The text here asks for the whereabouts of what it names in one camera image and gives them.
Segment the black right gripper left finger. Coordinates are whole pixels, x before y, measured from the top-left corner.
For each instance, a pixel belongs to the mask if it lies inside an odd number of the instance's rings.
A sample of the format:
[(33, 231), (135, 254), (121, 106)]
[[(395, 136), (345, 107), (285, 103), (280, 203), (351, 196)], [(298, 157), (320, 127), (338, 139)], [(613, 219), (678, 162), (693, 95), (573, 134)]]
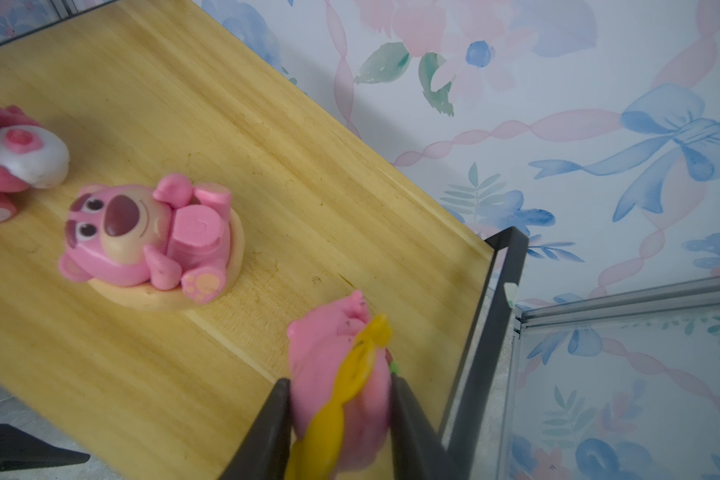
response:
[(275, 382), (219, 480), (282, 480), (290, 455), (290, 380)]

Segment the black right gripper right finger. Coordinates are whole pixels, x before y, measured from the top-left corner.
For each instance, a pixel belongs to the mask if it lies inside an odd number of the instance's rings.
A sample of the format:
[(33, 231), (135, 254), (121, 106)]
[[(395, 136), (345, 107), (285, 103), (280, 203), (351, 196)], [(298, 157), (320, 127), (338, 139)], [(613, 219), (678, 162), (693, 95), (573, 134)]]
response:
[(455, 479), (456, 467), (408, 382), (395, 374), (391, 379), (390, 433), (394, 478)]

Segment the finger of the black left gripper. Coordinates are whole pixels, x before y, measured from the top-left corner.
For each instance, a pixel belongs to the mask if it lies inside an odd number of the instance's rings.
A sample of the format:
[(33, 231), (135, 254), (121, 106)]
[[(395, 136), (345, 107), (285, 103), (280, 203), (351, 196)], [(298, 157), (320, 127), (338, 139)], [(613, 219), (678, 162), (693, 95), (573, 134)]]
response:
[(0, 472), (84, 464), (90, 455), (55, 447), (18, 428), (0, 424)]

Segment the pink yellow doll toy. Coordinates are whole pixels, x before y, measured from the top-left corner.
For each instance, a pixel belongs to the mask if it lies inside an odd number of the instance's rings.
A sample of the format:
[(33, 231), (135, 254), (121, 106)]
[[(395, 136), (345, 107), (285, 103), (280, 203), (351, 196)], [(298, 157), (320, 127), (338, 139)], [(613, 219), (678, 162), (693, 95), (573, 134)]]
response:
[(333, 479), (370, 466), (390, 425), (386, 317), (361, 291), (288, 325), (290, 412), (297, 437), (288, 479)]

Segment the pink pig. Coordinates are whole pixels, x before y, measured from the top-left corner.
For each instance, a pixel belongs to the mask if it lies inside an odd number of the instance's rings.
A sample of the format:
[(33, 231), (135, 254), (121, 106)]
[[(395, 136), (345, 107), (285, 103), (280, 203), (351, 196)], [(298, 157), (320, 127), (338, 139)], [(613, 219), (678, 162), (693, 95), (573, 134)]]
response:
[(169, 174), (140, 184), (83, 187), (64, 225), (60, 273), (122, 306), (184, 310), (237, 280), (245, 237), (231, 191)]

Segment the pink figure toy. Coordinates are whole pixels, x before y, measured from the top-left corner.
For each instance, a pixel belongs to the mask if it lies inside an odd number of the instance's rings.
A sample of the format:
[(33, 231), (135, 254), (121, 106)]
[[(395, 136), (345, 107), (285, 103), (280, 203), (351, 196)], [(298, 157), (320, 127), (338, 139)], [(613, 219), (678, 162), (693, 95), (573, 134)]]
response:
[(62, 184), (69, 164), (68, 147), (57, 135), (17, 106), (0, 107), (0, 223), (17, 213), (11, 194)]

